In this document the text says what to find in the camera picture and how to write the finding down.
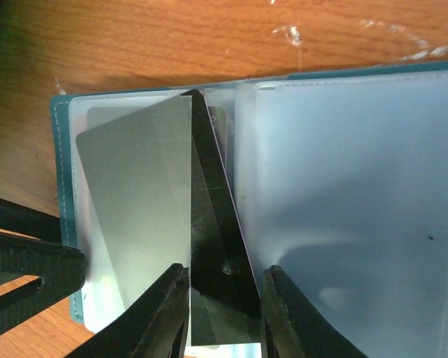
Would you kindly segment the teal card holder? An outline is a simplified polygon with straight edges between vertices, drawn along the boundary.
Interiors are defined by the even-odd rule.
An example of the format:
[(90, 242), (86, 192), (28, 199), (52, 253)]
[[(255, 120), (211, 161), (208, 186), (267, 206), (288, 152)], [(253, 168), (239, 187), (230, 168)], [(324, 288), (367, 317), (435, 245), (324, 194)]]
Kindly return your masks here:
[[(299, 73), (50, 103), (65, 245), (77, 242), (69, 134), (75, 98), (199, 90), (220, 143), (259, 297), (280, 266), (364, 357), (448, 357), (448, 61)], [(84, 326), (82, 288), (70, 298)]]

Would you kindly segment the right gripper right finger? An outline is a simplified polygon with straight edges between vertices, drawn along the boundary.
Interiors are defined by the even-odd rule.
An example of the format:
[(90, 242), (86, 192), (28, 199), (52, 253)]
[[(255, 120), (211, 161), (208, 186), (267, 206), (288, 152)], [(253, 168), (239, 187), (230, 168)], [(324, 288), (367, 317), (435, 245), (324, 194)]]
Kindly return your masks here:
[(263, 357), (364, 357), (305, 297), (277, 265), (264, 271), (261, 288)]

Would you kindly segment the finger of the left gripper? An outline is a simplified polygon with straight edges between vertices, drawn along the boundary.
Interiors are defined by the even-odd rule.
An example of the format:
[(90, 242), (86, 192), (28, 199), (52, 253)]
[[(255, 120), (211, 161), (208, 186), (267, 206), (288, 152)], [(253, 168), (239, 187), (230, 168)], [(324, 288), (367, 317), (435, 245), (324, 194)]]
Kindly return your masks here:
[(34, 280), (0, 295), (0, 335), (78, 291), (86, 258), (61, 242), (55, 216), (0, 198), (0, 285)]

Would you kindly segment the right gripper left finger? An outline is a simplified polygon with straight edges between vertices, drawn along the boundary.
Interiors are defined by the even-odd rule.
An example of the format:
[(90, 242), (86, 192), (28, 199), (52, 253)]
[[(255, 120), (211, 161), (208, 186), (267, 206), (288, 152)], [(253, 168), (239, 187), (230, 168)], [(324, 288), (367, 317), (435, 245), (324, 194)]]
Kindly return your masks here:
[(183, 357), (189, 324), (188, 269), (173, 263), (75, 357)]

